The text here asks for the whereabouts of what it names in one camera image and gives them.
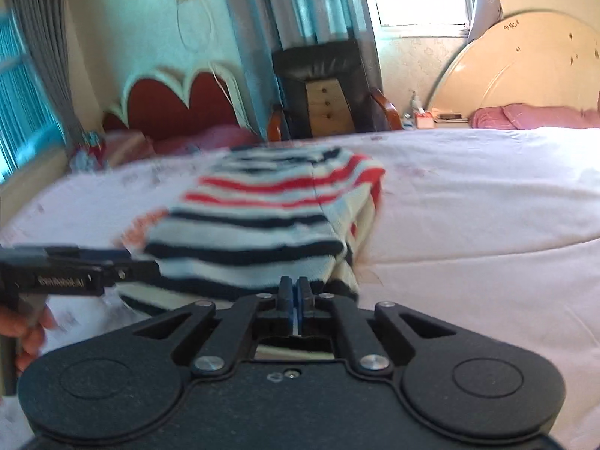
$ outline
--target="black leather chair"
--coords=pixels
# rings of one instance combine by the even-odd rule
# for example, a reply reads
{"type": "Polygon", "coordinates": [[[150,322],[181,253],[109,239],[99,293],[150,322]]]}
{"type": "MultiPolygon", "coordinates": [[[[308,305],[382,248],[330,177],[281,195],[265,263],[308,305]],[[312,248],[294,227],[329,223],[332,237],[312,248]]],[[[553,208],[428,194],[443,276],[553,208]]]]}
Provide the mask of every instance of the black leather chair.
{"type": "Polygon", "coordinates": [[[273,54],[285,108],[275,106],[269,141],[355,132],[400,130],[400,115],[376,88],[369,88],[354,39],[295,47],[273,54]]]}

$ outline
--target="white bed sheet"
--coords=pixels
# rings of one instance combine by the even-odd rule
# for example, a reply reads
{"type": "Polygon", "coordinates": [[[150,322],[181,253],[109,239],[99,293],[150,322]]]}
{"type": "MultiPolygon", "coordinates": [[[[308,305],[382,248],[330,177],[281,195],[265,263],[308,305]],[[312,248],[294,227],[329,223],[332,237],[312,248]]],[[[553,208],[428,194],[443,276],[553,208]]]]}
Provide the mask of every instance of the white bed sheet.
{"type": "MultiPolygon", "coordinates": [[[[328,141],[387,170],[356,266],[361,307],[393,300],[548,357],[567,387],[552,434],[569,450],[594,450],[600,130],[420,130],[328,141]]],[[[0,241],[109,246],[135,216],[171,203],[222,153],[72,176],[38,196],[0,241]]],[[[137,319],[113,293],[51,304],[64,330],[49,334],[49,348],[137,319]]],[[[16,402],[6,400],[2,412],[13,418],[11,444],[26,439],[16,402]]],[[[0,435],[8,431],[0,419],[0,435]]],[[[2,448],[14,448],[1,438],[2,448]]]]}

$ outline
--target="wooden chair arm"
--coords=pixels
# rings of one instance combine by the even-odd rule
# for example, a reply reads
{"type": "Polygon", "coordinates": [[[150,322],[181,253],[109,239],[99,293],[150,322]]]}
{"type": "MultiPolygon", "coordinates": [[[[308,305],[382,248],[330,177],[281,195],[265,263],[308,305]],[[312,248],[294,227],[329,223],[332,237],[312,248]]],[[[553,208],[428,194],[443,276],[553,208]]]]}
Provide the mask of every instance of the wooden chair arm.
{"type": "Polygon", "coordinates": [[[400,121],[400,113],[392,102],[387,99],[383,93],[377,88],[371,88],[371,96],[375,100],[375,103],[383,110],[385,117],[388,119],[390,130],[402,130],[402,122],[400,121]]]}
{"type": "Polygon", "coordinates": [[[274,105],[271,119],[266,127],[266,136],[269,142],[281,142],[281,127],[283,126],[283,106],[274,105]]]}

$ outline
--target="red stripe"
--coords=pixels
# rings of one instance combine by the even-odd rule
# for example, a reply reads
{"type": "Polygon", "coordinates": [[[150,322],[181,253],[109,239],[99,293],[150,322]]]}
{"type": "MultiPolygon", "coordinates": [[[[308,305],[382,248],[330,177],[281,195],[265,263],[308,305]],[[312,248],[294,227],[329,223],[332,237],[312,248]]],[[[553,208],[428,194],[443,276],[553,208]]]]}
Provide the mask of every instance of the red stripe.
{"type": "Polygon", "coordinates": [[[381,199],[381,179],[371,188],[371,198],[373,198],[373,204],[375,205],[375,209],[377,209],[379,200],[381,199]]]}
{"type": "Polygon", "coordinates": [[[294,179],[286,179],[275,184],[245,184],[229,179],[220,179],[217,177],[202,177],[199,181],[201,185],[217,186],[223,189],[232,189],[234,191],[271,193],[285,192],[291,189],[314,188],[316,186],[333,185],[338,181],[348,179],[361,162],[370,160],[370,157],[365,155],[353,155],[345,167],[336,169],[327,177],[297,177],[294,179]]]}
{"type": "Polygon", "coordinates": [[[313,204],[325,204],[335,201],[347,191],[366,183],[377,183],[385,170],[382,168],[367,169],[358,176],[351,187],[344,188],[336,194],[316,196],[314,198],[304,198],[298,201],[279,202],[279,201],[260,201],[256,199],[221,199],[209,194],[189,192],[184,196],[184,201],[195,201],[198,203],[221,204],[223,206],[259,206],[270,208],[297,208],[299,206],[310,206],[313,204]]]}

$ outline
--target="blue window frame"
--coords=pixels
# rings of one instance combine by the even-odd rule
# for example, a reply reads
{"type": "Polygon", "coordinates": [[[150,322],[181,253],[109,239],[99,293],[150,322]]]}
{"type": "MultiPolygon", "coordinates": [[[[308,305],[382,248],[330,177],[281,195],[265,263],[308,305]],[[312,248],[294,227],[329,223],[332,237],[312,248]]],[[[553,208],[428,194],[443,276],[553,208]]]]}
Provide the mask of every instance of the blue window frame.
{"type": "Polygon", "coordinates": [[[0,16],[0,181],[61,140],[14,18],[0,16]]]}

